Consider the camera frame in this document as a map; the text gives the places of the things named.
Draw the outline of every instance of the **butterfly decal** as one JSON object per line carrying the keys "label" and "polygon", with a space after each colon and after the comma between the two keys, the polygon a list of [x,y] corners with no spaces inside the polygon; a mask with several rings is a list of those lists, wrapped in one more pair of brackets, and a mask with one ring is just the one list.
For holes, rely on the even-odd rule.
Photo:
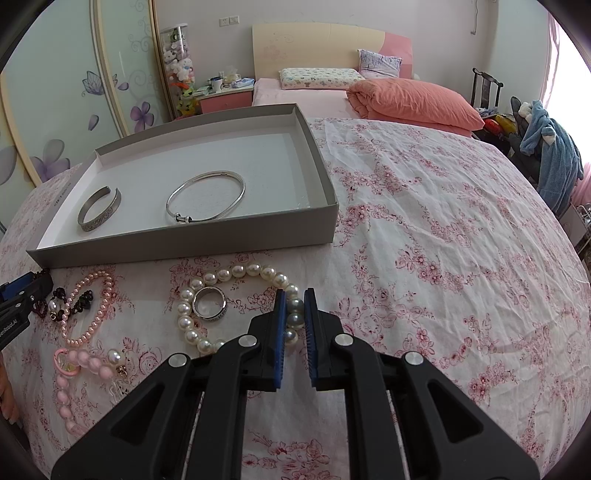
{"label": "butterfly decal", "polygon": [[[117,74],[113,75],[113,86],[117,86]],[[86,72],[86,78],[82,80],[82,85],[84,85],[84,92],[82,92],[82,96],[86,96],[87,93],[91,93],[92,95],[104,95],[105,94],[105,87],[103,85],[103,81],[100,77],[90,70]],[[125,91],[129,89],[129,83],[123,82],[118,87],[119,90]]]}

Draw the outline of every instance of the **clear cylinder container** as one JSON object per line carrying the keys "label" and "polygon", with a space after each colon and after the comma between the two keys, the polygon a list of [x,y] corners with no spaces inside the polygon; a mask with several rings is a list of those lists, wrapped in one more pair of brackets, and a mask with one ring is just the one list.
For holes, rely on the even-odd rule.
{"label": "clear cylinder container", "polygon": [[176,110],[176,118],[195,115],[195,74],[187,41],[187,24],[182,23],[160,31],[160,53],[168,89]]}

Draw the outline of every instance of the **toy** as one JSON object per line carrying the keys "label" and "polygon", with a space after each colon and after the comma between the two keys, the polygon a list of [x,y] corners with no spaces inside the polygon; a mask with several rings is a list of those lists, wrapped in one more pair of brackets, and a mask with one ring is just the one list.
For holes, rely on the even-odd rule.
{"label": "toy", "polygon": [[175,61],[176,59],[176,55],[174,54],[174,52],[172,50],[166,50],[166,48],[163,49],[163,59],[164,59],[164,63],[166,65],[172,63],[173,61]]}
{"label": "toy", "polygon": [[193,62],[190,58],[179,60],[174,68],[174,72],[177,74],[179,82],[186,82],[193,77]]}

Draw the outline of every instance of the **mug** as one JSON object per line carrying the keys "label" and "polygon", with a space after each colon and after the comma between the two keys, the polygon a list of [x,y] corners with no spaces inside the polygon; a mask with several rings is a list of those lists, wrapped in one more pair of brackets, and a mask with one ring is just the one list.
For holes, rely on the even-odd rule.
{"label": "mug", "polygon": [[214,77],[211,79],[213,93],[220,93],[222,91],[223,79],[220,77]]}

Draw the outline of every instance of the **nightstand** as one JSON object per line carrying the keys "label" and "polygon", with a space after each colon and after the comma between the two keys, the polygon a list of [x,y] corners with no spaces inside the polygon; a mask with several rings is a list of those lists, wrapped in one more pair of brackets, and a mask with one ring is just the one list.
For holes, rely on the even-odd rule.
{"label": "nightstand", "polygon": [[242,88],[226,88],[219,93],[210,93],[197,99],[201,103],[203,113],[219,112],[221,110],[251,106],[253,90],[252,85]]}

